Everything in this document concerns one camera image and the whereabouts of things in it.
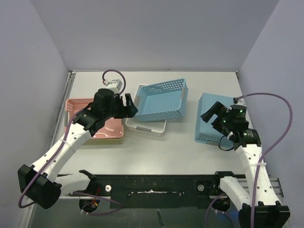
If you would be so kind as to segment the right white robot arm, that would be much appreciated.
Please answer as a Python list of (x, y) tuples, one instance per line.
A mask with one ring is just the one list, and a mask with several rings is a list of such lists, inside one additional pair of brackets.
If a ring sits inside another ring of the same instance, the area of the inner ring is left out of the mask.
[(206, 123), (215, 115), (212, 127), (232, 141), (245, 172), (248, 190), (232, 174), (221, 174), (212, 181), (211, 187), (216, 194), (225, 193), (230, 198), (238, 209), (242, 228), (282, 228), (290, 218), (290, 210), (282, 205), (273, 189), (262, 157), (259, 134), (249, 128), (246, 111), (243, 105), (226, 107), (216, 102), (201, 115)]

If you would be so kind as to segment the yellow plastic basket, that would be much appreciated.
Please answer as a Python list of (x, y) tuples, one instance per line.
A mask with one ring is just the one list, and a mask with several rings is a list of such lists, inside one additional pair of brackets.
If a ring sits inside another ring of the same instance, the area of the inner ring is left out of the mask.
[(106, 145), (106, 144), (122, 144), (124, 139), (124, 125), (122, 119), (111, 118), (105, 122), (90, 140), (84, 145)]

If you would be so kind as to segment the white plastic basket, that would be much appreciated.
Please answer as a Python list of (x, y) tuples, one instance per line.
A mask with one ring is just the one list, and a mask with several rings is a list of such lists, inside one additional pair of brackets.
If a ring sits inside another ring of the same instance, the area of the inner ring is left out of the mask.
[(135, 118), (126, 118), (124, 124), (130, 131), (161, 137), (165, 132), (167, 121), (140, 122)]

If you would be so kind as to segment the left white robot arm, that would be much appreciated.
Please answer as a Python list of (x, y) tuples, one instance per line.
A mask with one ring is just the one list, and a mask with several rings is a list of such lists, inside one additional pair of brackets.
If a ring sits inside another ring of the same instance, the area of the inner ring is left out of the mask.
[(65, 134), (40, 159), (19, 168), (18, 206), (28, 207), (22, 204), (23, 198), (28, 197), (44, 209), (52, 207), (63, 195), (63, 185), (57, 183), (56, 178), (74, 153), (102, 129), (107, 120), (132, 118), (137, 112), (129, 93), (122, 97), (110, 89), (99, 89), (93, 101), (73, 115)]

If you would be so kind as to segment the blue plastic basket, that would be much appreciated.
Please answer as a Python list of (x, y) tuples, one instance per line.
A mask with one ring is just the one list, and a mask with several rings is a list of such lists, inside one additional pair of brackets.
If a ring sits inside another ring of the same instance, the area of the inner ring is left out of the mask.
[(138, 109), (135, 119), (140, 122), (154, 122), (183, 118), (187, 95), (188, 88), (184, 78), (140, 86), (134, 99)]
[(223, 134), (216, 131), (211, 123), (217, 118), (217, 115), (213, 115), (208, 123), (204, 122), (200, 117), (207, 112), (217, 101), (222, 103), (226, 107), (233, 105), (233, 97), (214, 95), (203, 93), (198, 101), (196, 125), (194, 139), (198, 143), (210, 144), (218, 146)]

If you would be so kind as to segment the pink plastic basket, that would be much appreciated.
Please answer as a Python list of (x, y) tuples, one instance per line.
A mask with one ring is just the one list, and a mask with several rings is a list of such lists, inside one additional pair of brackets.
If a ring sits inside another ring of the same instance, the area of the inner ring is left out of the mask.
[(65, 103), (65, 119), (64, 126), (67, 127), (68, 121), (79, 110), (85, 108), (90, 102), (93, 102), (92, 98), (72, 98), (67, 99)]

